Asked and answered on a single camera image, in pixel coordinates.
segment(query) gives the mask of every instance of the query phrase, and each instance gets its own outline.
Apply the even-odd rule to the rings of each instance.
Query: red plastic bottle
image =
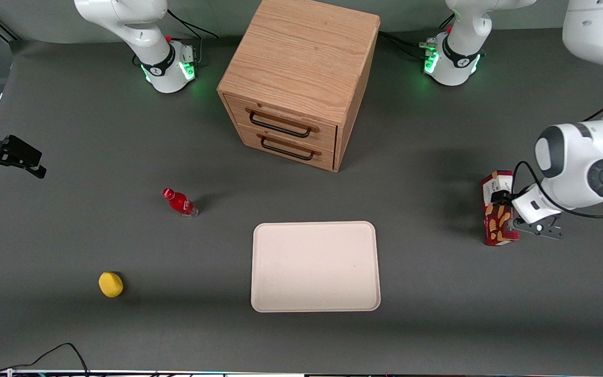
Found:
[[[199,214],[199,210],[194,203],[187,200],[187,197],[181,193],[175,193],[174,190],[165,188],[162,191],[162,196],[169,201],[171,208],[189,219],[197,217]]]

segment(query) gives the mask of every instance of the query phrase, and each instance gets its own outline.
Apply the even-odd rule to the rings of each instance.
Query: gray table surface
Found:
[[[207,40],[172,95],[124,43],[14,45],[0,137],[41,150],[48,176],[0,168],[0,368],[71,341],[93,369],[603,375],[603,220],[489,248],[479,191],[533,161],[544,127],[603,105],[602,67],[559,29],[496,31],[447,88],[379,40],[334,174],[242,145],[215,91],[237,42]],[[166,186],[198,219],[170,211]],[[256,313],[253,229],[325,220],[375,225],[381,306]],[[115,300],[107,270],[127,283]],[[65,349],[39,367],[80,365]]]

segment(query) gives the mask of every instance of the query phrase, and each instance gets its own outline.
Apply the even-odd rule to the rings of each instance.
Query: red snack box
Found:
[[[520,238],[518,231],[509,227],[509,220],[514,216],[513,207],[493,205],[490,202],[495,191],[510,191],[512,182],[513,174],[510,170],[496,170],[481,181],[485,244],[488,246],[502,246]]]

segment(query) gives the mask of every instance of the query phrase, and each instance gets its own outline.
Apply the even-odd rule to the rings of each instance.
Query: black metal handle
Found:
[[[284,134],[294,136],[295,138],[308,138],[308,136],[311,134],[311,127],[308,127],[306,129],[306,132],[304,132],[303,134],[300,134],[299,132],[289,131],[285,128],[273,126],[273,124],[264,123],[263,121],[256,121],[255,119],[253,119],[254,116],[255,116],[255,112],[251,112],[251,116],[250,116],[251,123],[256,126],[265,127],[268,129],[272,129],[274,131],[278,131],[278,132],[283,132]]]
[[[280,148],[276,148],[276,147],[272,147],[272,146],[268,146],[264,143],[264,141],[266,140],[266,138],[264,136],[260,136],[260,138],[262,138],[260,140],[260,144],[262,146],[262,148],[264,149],[268,149],[268,150],[273,150],[273,152],[278,152],[278,153],[282,153],[284,155],[290,156],[290,157],[294,157],[294,158],[299,158],[300,160],[304,160],[304,161],[310,161],[313,158],[314,152],[311,151],[311,155],[310,156],[302,156],[296,153],[292,153],[292,152],[287,152],[287,150],[282,150]]]

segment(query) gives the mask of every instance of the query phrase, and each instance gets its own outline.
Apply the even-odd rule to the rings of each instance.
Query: yellow ball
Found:
[[[112,272],[104,272],[99,276],[99,288],[106,297],[117,297],[122,293],[122,279]]]

